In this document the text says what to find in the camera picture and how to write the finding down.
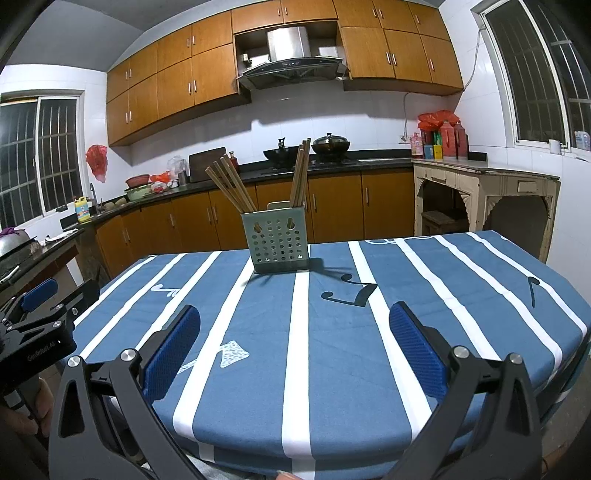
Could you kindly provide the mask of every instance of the blue gripper pad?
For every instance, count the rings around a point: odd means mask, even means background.
[[[49,300],[57,293],[57,282],[53,278],[48,278],[40,283],[34,289],[25,293],[21,300],[21,308],[27,313],[31,313],[46,300]]]
[[[425,395],[441,402],[447,393],[445,365],[400,304],[392,305],[389,321],[390,331],[413,369]]]
[[[184,307],[168,327],[166,338],[144,368],[142,393],[148,404],[164,398],[200,328],[199,311],[191,305]]]

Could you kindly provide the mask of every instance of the metal bolt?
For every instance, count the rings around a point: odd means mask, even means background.
[[[515,365],[521,365],[523,363],[523,357],[518,353],[510,354],[509,360],[511,360],[511,363]]]
[[[77,355],[71,356],[68,359],[68,367],[77,367],[81,360],[82,359]]]
[[[458,358],[468,358],[470,356],[470,350],[460,345],[453,349],[453,354]]]
[[[123,350],[121,352],[121,359],[124,362],[131,362],[135,358],[135,350],[132,348],[128,348],[127,350]]]

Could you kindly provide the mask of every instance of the metal pot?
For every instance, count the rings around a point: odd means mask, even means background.
[[[327,133],[312,143],[312,150],[320,156],[320,161],[341,161],[351,142],[345,137]]]

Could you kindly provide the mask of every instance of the bottle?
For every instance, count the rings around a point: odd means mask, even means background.
[[[439,129],[441,133],[441,148],[443,150],[443,160],[455,160],[457,158],[456,136],[453,127],[447,120]]]
[[[458,160],[468,159],[468,137],[466,130],[462,126],[462,123],[458,121],[453,127],[456,137],[456,149]]]

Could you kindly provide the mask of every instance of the range hood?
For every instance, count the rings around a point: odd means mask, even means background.
[[[267,33],[270,62],[246,70],[238,82],[249,90],[290,83],[333,80],[347,68],[337,57],[313,57],[305,27],[277,28]]]

